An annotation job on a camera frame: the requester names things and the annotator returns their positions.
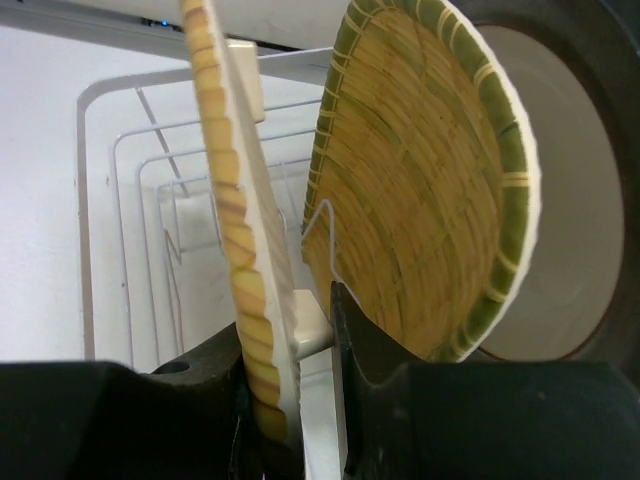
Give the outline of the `green rimmed woven bamboo tray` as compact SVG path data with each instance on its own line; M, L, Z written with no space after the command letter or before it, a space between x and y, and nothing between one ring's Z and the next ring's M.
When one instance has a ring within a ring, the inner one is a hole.
M353 1L320 104L302 255L414 355L460 362L506 315L538 238L529 116L448 1Z

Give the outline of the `brown rimmed beige plate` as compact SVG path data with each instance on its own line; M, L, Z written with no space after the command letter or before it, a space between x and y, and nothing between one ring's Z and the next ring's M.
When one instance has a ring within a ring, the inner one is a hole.
M639 5L463 1L538 142L539 240L482 360L598 360L639 375Z

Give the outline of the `orange woven bamboo tray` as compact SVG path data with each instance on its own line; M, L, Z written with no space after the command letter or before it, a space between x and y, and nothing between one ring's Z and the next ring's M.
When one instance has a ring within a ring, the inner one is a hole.
M256 121L215 5L180 8L255 419L267 438L294 447L299 363L331 345L332 329L314 294L294 287Z

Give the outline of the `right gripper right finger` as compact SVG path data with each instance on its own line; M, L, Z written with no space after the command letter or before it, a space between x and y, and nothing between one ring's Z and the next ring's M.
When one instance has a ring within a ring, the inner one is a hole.
M635 479L639 393L605 363L418 359L333 283L347 479Z

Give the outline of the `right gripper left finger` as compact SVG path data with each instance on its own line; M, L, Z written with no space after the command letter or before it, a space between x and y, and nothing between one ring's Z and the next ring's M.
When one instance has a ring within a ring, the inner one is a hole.
M260 479L229 326L150 374L107 361L1 366L4 479Z

